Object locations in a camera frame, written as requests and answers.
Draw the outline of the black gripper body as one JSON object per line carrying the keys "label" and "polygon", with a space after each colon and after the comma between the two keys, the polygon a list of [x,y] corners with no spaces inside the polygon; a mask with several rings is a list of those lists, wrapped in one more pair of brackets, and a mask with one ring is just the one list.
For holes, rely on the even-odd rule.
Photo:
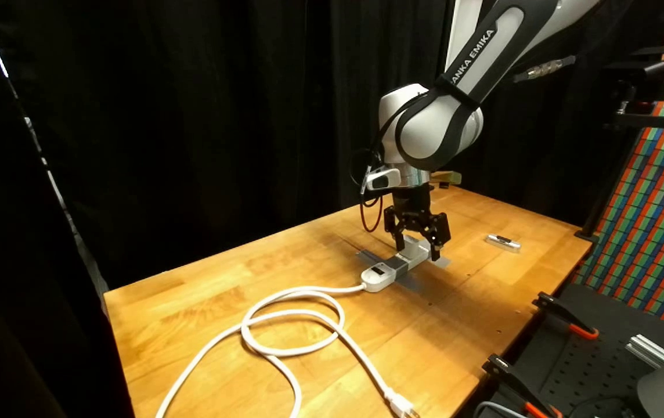
{"label": "black gripper body", "polygon": [[386,229],[446,231],[448,217],[429,210],[429,187],[394,187],[386,208]]}

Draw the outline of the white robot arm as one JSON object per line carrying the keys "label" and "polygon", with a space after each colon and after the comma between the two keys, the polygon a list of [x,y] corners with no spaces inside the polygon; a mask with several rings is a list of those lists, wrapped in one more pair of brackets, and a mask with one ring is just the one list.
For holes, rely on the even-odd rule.
{"label": "white robot arm", "polygon": [[386,187],[386,229],[403,249],[416,229],[439,259],[450,238],[448,217],[429,210],[429,174],[471,146],[482,129],[480,105],[533,45],[580,20],[600,0],[494,0],[463,51],[429,86],[407,84],[379,100]]}

